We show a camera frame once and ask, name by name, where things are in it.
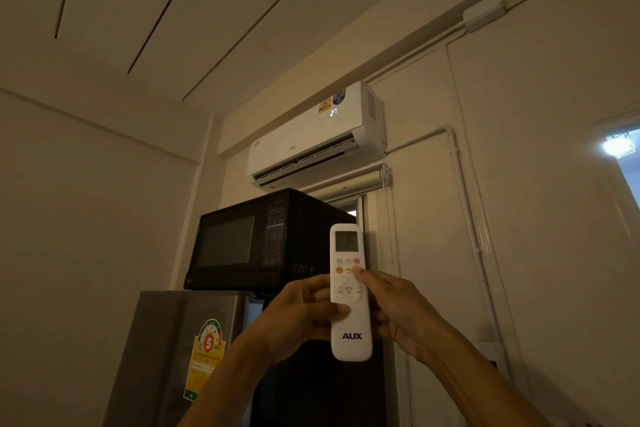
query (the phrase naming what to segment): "glowing light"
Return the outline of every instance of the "glowing light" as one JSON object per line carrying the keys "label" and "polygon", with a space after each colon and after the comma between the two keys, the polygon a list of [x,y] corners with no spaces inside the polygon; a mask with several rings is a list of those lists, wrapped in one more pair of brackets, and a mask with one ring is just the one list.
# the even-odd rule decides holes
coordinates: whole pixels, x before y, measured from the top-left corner
{"label": "glowing light", "polygon": [[623,158],[636,151],[636,145],[628,133],[607,137],[607,140],[602,144],[602,148],[604,152],[612,155],[616,159]]}

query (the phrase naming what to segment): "rolled-up window shade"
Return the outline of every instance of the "rolled-up window shade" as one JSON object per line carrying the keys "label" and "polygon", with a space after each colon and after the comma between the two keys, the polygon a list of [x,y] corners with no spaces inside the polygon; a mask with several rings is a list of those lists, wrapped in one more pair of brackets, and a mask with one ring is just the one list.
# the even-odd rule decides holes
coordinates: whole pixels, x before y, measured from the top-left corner
{"label": "rolled-up window shade", "polygon": [[373,167],[373,169],[375,170],[352,178],[346,175],[344,180],[329,182],[324,187],[315,187],[313,190],[306,192],[309,196],[325,202],[350,196],[359,196],[367,191],[383,187],[387,183],[388,170],[384,164]]}

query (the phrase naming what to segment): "wall-mounted air conditioner unit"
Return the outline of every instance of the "wall-mounted air conditioner unit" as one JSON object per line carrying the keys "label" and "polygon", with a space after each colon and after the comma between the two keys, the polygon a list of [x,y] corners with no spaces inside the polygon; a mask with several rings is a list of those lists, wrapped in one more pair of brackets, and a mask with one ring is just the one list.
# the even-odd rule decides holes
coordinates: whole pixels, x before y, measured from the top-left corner
{"label": "wall-mounted air conditioner unit", "polygon": [[247,177],[267,192],[299,188],[380,160],[385,145],[382,100],[358,82],[253,142]]}

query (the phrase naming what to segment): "remote control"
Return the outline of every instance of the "remote control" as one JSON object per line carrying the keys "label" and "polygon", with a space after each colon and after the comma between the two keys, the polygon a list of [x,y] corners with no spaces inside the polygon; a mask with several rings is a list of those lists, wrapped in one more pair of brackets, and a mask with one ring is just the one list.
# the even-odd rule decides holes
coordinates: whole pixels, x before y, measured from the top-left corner
{"label": "remote control", "polygon": [[371,318],[367,287],[356,280],[351,267],[366,268],[364,241],[358,225],[339,223],[330,232],[331,302],[347,304],[347,318],[331,323],[331,351],[341,361],[365,361],[371,358]]}

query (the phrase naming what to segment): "person's right arm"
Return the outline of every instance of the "person's right arm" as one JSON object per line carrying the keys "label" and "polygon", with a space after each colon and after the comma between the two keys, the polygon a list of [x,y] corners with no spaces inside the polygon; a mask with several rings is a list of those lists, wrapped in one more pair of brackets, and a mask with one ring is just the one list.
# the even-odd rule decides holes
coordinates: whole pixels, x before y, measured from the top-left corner
{"label": "person's right arm", "polygon": [[549,427],[540,413],[408,280],[354,267],[371,289],[373,333],[427,365],[470,427]]}

